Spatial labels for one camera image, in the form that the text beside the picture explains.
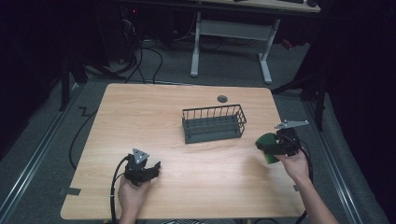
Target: wire basket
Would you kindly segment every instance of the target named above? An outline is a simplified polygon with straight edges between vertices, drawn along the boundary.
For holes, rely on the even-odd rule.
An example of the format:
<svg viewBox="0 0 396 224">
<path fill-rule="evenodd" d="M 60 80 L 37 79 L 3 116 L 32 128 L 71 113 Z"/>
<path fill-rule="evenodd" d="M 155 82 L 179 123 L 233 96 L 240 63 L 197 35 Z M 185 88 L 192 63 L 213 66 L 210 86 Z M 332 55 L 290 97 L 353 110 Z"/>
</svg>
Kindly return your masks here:
<svg viewBox="0 0 396 224">
<path fill-rule="evenodd" d="M 241 105 L 183 109 L 185 142 L 197 143 L 241 137 L 247 122 Z"/>
</svg>

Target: green sponge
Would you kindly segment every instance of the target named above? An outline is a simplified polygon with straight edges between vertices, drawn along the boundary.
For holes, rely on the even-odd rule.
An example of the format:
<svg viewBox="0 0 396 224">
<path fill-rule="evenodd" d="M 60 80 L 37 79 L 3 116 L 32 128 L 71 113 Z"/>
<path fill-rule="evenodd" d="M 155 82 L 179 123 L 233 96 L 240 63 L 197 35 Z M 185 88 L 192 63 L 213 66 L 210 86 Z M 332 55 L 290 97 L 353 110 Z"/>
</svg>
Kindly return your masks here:
<svg viewBox="0 0 396 224">
<path fill-rule="evenodd" d="M 264 150 L 266 147 L 276 147 L 276 146 L 277 146 L 276 136 L 273 133 L 266 133 L 256 141 L 257 149 L 262 151 L 262 155 L 264 156 L 268 164 L 276 163 L 279 160 L 274 155 L 265 154 Z"/>
</svg>

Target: wrist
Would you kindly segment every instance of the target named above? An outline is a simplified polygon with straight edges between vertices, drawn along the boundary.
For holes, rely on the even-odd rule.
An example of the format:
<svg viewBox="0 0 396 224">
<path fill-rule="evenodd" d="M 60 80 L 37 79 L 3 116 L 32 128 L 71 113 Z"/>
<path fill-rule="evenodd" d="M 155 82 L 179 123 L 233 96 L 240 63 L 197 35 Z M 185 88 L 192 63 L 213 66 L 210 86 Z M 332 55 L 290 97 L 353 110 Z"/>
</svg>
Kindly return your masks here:
<svg viewBox="0 0 396 224">
<path fill-rule="evenodd" d="M 136 222 L 136 211 L 122 211 L 120 224 L 134 224 Z"/>
<path fill-rule="evenodd" d="M 300 176 L 300 177 L 295 177 L 293 178 L 294 183 L 298 186 L 298 187 L 304 187 L 304 186 L 311 186 L 313 185 L 311 179 L 309 179 L 309 177 L 307 176 Z"/>
</svg>

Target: desk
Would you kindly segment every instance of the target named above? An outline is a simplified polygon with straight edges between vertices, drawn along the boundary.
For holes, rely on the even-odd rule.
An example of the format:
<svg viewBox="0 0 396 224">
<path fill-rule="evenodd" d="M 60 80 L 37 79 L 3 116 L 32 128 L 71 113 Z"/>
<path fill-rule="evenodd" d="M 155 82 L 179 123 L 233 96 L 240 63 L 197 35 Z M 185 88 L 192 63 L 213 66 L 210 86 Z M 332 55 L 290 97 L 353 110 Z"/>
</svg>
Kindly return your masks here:
<svg viewBox="0 0 396 224">
<path fill-rule="evenodd" d="M 182 110 L 224 105 L 219 95 L 242 106 L 242 137 L 186 145 Z M 136 147 L 150 154 L 147 167 L 162 163 L 138 218 L 297 217 L 304 205 L 292 180 L 255 147 L 279 122 L 264 88 L 110 84 L 70 186 L 81 192 L 66 196 L 61 216 L 110 218 L 112 176 Z"/>
<path fill-rule="evenodd" d="M 198 3 L 217 3 L 227 4 L 235 7 L 258 7 L 258 8 L 271 8 L 276 10 L 291 10 L 300 12 L 315 12 L 319 13 L 320 8 L 309 7 L 306 2 L 303 4 L 282 2 L 277 0 L 248 0 L 235 2 L 234 0 L 199 0 Z M 253 25 L 239 22 L 227 21 L 212 21 L 201 20 L 201 13 L 197 13 L 197 20 L 195 25 L 195 45 L 192 53 L 191 62 L 191 76 L 197 77 L 199 70 L 199 45 L 200 35 L 217 35 L 232 38 L 244 38 L 258 41 L 265 41 L 266 45 L 262 52 L 259 54 L 259 62 L 262 68 L 262 76 L 266 84 L 271 84 L 272 79 L 268 69 L 267 57 L 270 48 L 274 42 L 276 31 L 280 19 L 276 19 L 273 25 Z"/>
</svg>

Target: wooden table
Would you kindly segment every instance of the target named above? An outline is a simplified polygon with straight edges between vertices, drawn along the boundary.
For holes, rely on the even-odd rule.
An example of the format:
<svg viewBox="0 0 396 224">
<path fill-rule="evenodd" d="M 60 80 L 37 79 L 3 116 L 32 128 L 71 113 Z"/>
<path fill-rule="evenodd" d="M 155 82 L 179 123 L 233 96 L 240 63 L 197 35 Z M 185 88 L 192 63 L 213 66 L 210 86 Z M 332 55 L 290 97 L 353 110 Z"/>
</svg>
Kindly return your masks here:
<svg viewBox="0 0 396 224">
<path fill-rule="evenodd" d="M 219 95 L 229 101 L 219 103 Z M 232 104 L 247 118 L 241 138 L 185 144 L 183 109 Z M 61 215 L 110 218 L 114 171 L 136 147 L 150 154 L 147 167 L 162 163 L 139 218 L 297 217 L 304 205 L 292 180 L 255 147 L 279 122 L 264 88 L 110 84 L 70 186 L 81 192 L 66 196 Z M 117 197 L 116 206 L 119 216 Z"/>
</svg>

